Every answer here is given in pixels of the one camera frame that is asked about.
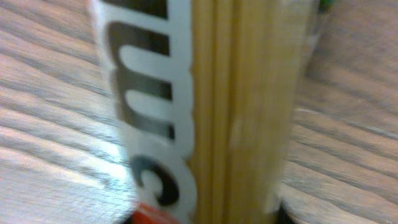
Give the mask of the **orange spaghetti packet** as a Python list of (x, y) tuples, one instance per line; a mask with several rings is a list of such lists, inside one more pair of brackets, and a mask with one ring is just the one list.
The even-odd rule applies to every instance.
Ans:
[(279, 196), (316, 1), (92, 1), (132, 223), (286, 223)]

